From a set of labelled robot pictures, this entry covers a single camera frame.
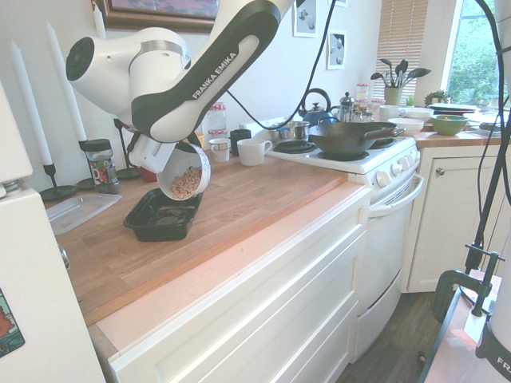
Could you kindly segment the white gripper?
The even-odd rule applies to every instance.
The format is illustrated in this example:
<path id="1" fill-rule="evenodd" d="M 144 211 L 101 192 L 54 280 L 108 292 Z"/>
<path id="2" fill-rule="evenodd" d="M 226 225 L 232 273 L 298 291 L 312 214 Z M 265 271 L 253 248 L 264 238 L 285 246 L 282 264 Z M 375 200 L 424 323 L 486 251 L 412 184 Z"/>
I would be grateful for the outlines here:
<path id="1" fill-rule="evenodd" d="M 194 152 L 196 135 L 190 135 L 178 143 L 183 152 Z M 129 161 L 132 165 L 158 174 L 168 163 L 176 143 L 160 143 L 140 133 L 134 133 L 128 146 Z"/>

